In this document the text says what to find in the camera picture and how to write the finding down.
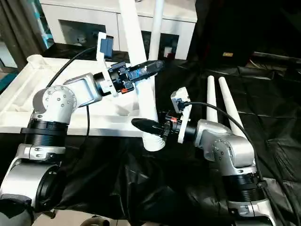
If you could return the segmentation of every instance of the grey curtain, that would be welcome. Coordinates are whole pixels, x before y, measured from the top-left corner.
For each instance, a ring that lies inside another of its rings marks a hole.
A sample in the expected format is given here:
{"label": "grey curtain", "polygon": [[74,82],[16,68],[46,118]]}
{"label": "grey curtain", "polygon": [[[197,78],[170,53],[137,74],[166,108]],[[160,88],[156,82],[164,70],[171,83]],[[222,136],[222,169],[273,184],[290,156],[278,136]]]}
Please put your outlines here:
{"label": "grey curtain", "polygon": [[21,1],[0,0],[0,33],[18,70],[27,64],[28,56],[42,53]]}

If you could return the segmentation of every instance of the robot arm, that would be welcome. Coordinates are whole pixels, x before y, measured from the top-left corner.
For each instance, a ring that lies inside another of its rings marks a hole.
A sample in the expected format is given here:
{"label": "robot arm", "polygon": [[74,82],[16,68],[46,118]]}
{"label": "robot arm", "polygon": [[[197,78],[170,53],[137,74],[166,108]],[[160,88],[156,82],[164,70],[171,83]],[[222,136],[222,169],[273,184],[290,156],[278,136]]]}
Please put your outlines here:
{"label": "robot arm", "polygon": [[125,62],[98,74],[84,74],[40,90],[33,98],[34,111],[15,158],[0,188],[0,226],[29,226],[43,211],[59,203],[65,174],[60,165],[72,113],[102,100],[103,96],[134,90],[133,82],[155,75],[162,61],[135,67]]}
{"label": "robot arm", "polygon": [[177,134],[178,142],[192,142],[204,150],[204,157],[213,161],[219,170],[228,197],[229,214],[234,218],[232,225],[276,225],[269,200],[262,190],[256,165],[254,149],[250,142],[222,124],[200,119],[197,124],[189,121],[191,105],[186,88],[171,95],[174,109],[182,113],[181,119],[166,116],[164,125],[148,119],[133,119],[132,124],[144,132],[166,139]]}

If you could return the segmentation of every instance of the white furniture part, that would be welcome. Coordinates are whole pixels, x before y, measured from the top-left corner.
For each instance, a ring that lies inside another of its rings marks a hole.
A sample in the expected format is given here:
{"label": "white furniture part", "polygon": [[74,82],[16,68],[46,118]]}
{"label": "white furniture part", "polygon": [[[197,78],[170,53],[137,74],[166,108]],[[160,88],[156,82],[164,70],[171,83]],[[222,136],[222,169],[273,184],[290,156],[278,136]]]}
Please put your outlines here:
{"label": "white furniture part", "polygon": [[77,21],[104,25],[106,34],[114,37],[113,50],[119,50],[116,13],[44,4],[42,4],[42,8],[55,42],[66,44],[60,20]]}
{"label": "white furniture part", "polygon": [[[155,1],[142,0],[136,3],[142,31],[152,31]],[[127,51],[118,0],[40,0],[40,3],[55,42],[65,43],[58,20],[103,24],[107,35],[114,37],[113,49]],[[187,58],[196,22],[195,0],[165,1],[161,33],[179,35],[176,59]]]}

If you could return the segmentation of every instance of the white tube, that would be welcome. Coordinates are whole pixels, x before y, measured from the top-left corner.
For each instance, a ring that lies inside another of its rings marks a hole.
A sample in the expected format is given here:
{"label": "white tube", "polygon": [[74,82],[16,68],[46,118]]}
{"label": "white tube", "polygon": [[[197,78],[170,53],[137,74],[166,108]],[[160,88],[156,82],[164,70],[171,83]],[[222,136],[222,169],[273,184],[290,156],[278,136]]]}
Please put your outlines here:
{"label": "white tube", "polygon": [[[240,120],[237,108],[235,106],[235,103],[233,101],[232,95],[230,93],[230,90],[228,88],[228,85],[227,85],[227,82],[226,82],[225,78],[220,77],[218,79],[218,81],[219,81],[220,86],[221,86],[222,98],[224,100],[227,113],[230,116],[232,116],[243,127],[243,123]],[[231,121],[230,121],[230,126],[231,126],[233,134],[246,138],[244,133]]]}
{"label": "white tube", "polygon": [[[207,103],[216,106],[214,77],[210,75],[207,78]],[[206,119],[218,122],[217,111],[211,107],[207,107]]]}
{"label": "white tube", "polygon": [[[164,0],[156,0],[154,18],[152,20],[152,31],[150,37],[149,60],[157,60],[160,47],[161,24],[163,17]],[[155,94],[155,76],[150,78],[151,88]]]}
{"label": "white tube", "polygon": [[[119,0],[122,22],[126,34],[128,55],[132,66],[146,61],[146,55],[135,6],[135,0]],[[140,116],[158,121],[156,102],[151,88],[150,79],[135,83],[138,96]],[[143,145],[148,151],[154,152],[162,149],[165,142],[162,138],[149,134],[143,134]]]}

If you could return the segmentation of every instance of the black cloth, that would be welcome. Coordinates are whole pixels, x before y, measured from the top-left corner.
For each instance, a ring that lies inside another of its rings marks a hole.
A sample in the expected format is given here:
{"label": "black cloth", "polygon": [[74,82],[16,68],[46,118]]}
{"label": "black cloth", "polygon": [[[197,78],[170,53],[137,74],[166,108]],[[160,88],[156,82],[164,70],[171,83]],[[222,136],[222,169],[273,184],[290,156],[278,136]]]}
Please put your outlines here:
{"label": "black cloth", "polygon": [[[191,101],[206,101],[207,77],[216,79],[217,105],[224,109],[217,79],[226,78],[246,131],[256,151],[291,191],[300,210],[301,201],[301,80],[275,71],[248,68],[202,71],[196,62],[173,61],[156,77],[158,111],[173,109],[170,94],[186,87]],[[219,122],[229,125],[218,114]],[[206,118],[206,109],[193,106],[192,120]],[[167,225],[228,225],[230,222],[221,180],[203,151],[178,144],[175,137],[155,153],[136,137],[91,137],[82,153],[84,137],[68,136],[66,188],[59,209],[72,209],[132,225],[151,221]],[[7,169],[21,135],[1,134]],[[272,175],[261,163],[264,177],[284,217],[293,221],[290,207]]]}

